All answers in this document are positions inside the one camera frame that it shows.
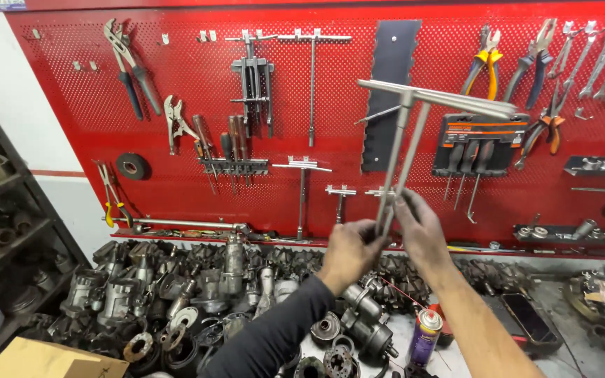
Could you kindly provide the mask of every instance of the black tape roll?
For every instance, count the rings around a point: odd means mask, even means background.
[[[123,176],[130,180],[146,180],[151,176],[148,162],[136,153],[125,152],[116,159],[116,167]]]

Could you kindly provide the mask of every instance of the red pegboard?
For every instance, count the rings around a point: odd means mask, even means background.
[[[457,93],[471,60],[479,48],[479,29],[489,23],[501,30],[498,98],[502,97],[509,78],[524,56],[528,43],[536,37],[543,19],[557,18],[557,32],[550,45],[557,56],[564,43],[564,21],[574,21],[574,28],[596,20],[605,26],[605,2],[596,3],[520,3],[491,5],[416,5],[393,2],[344,5],[270,5],[250,7],[187,7],[160,9],[121,9],[62,12],[7,13],[29,64],[46,93],[64,132],[69,138],[90,183],[104,202],[104,188],[92,159],[113,163],[123,152],[135,152],[147,159],[153,175],[147,181],[130,181],[119,175],[122,201],[133,215],[150,215],[157,219],[248,222],[260,230],[275,229],[281,235],[294,236],[298,219],[300,173],[297,169],[271,168],[266,177],[254,177],[253,185],[238,184],[233,196],[230,180],[220,177],[220,195],[214,196],[202,167],[196,162],[192,138],[183,136],[180,155],[170,156],[164,116],[155,116],[143,105],[148,120],[134,117],[125,89],[117,80],[118,65],[102,28],[110,18],[125,22],[132,37],[132,49],[150,71],[150,81],[159,93],[159,101],[170,94],[184,103],[187,121],[201,114],[210,138],[227,131],[229,115],[240,114],[241,105],[229,102],[241,97],[239,75],[230,71],[233,60],[244,56],[242,43],[225,41],[240,36],[242,29],[252,34],[293,34],[302,28],[311,34],[350,35],[349,43],[318,43],[315,73],[315,147],[307,147],[309,117],[309,42],[263,41],[256,44],[256,54],[275,66],[272,76],[274,138],[266,137],[267,128],[256,128],[250,141],[251,156],[286,163],[287,156],[306,155],[332,173],[312,171],[308,174],[306,236],[325,237],[335,222],[337,196],[324,189],[332,184],[346,184],[358,195],[346,200],[346,220],[374,218],[378,199],[364,195],[383,184],[384,174],[360,172],[363,127],[354,122],[366,115],[368,90],[359,88],[357,79],[370,77],[373,64],[374,36],[379,20],[421,19],[417,35],[419,45],[413,54],[412,85]],[[41,38],[35,39],[32,29]],[[216,42],[196,40],[200,30],[216,30]],[[169,44],[162,42],[169,36]],[[566,78],[585,44],[579,35],[569,55]],[[600,208],[605,194],[571,192],[572,186],[605,187],[605,178],[572,177],[563,172],[570,155],[605,155],[605,104],[596,100],[578,100],[577,93],[589,77],[601,51],[598,38],[577,75],[561,115],[562,147],[556,157],[547,146],[535,147],[523,171],[509,170],[507,177],[483,178],[475,197],[472,225],[466,207],[475,184],[466,180],[460,208],[452,210],[458,179],[452,181],[452,198],[442,200],[445,177],[433,177],[430,169],[436,149],[438,128],[443,114],[457,112],[433,106],[419,145],[415,164],[408,177],[408,187],[421,193],[440,215],[449,239],[470,239],[486,243],[498,240],[513,244],[512,225],[528,223],[536,212],[543,224],[574,225],[582,219],[596,219],[605,228]],[[83,69],[76,71],[72,62]],[[93,71],[89,61],[94,61]],[[525,76],[514,100],[524,106],[534,69]],[[595,89],[605,79],[601,73]],[[474,96],[486,96],[488,79],[482,73],[473,85]],[[545,107],[555,83],[547,80],[542,95],[531,112],[537,116]],[[139,92],[139,99],[144,96]],[[584,106],[587,122],[573,116],[576,107]],[[414,119],[418,106],[413,111]],[[407,149],[412,125],[402,148]]]

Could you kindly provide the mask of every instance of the hand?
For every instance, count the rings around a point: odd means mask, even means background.
[[[393,208],[403,229],[405,251],[426,283],[435,290],[449,279],[446,273],[458,275],[447,251],[440,220],[422,196],[405,188]]]
[[[374,266],[388,244],[386,237],[375,238],[374,220],[335,225],[328,240],[324,266],[317,276],[335,296],[340,296]]]

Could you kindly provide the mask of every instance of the dark sleeve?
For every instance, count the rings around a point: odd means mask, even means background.
[[[203,378],[274,377],[309,332],[335,306],[335,297],[311,276],[218,349]]]

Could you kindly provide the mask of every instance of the lubricant spray can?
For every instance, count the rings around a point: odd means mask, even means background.
[[[408,351],[408,363],[426,367],[433,349],[436,347],[441,329],[442,318],[437,312],[430,309],[419,312],[415,334],[412,337]]]

